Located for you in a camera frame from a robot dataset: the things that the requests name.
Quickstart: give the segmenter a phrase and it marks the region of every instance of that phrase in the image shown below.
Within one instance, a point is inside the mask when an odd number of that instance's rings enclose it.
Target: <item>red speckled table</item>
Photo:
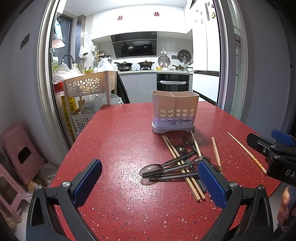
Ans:
[[[221,211],[208,195],[206,201],[196,202],[186,182],[143,182],[142,167],[172,158],[161,135],[152,132],[151,121],[152,103],[103,106],[72,146],[52,184],[72,180],[93,158],[102,161],[103,173],[79,208],[99,240],[200,240]],[[270,196],[280,182],[264,176],[228,131],[247,147],[252,129],[219,108],[199,102],[194,135],[203,154],[215,163],[211,141],[215,137],[227,180],[250,188],[263,184]],[[185,134],[167,136],[176,145]],[[264,157],[251,152],[267,168]],[[59,207],[57,211],[73,240]]]

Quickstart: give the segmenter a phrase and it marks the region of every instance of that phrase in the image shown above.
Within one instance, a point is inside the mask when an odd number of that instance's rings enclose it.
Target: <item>range hood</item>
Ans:
[[[111,40],[116,58],[157,55],[157,32],[117,34]]]

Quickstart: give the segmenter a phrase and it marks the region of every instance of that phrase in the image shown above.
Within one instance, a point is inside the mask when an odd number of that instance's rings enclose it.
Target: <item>pink plastic stool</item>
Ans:
[[[16,173],[28,184],[44,164],[44,159],[39,155],[27,133],[20,124],[15,124],[0,135],[3,148],[10,158]]]
[[[0,164],[0,202],[16,218],[17,222],[22,221],[22,218],[17,214],[17,208],[26,195],[27,192]]]

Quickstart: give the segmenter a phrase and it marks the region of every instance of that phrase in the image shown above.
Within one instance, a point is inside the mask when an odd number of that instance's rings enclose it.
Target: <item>finger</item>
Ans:
[[[285,220],[289,216],[289,208],[285,207],[284,205],[281,204],[281,207],[279,209],[279,215]]]
[[[283,196],[281,198],[281,202],[285,207],[289,206],[289,203],[290,203],[289,186],[284,191]]]
[[[279,221],[280,224],[284,223],[284,219],[282,218],[282,216],[280,214],[278,214],[277,220]]]

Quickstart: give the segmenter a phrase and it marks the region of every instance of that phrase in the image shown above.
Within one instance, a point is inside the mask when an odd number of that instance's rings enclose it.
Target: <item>kitchen faucet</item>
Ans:
[[[72,54],[69,54],[69,53],[65,54],[65,55],[61,58],[61,64],[62,64],[62,62],[63,62],[64,57],[67,56],[67,55],[69,55],[69,56],[71,57],[71,59],[72,59],[72,64],[75,64],[75,60],[74,60]]]

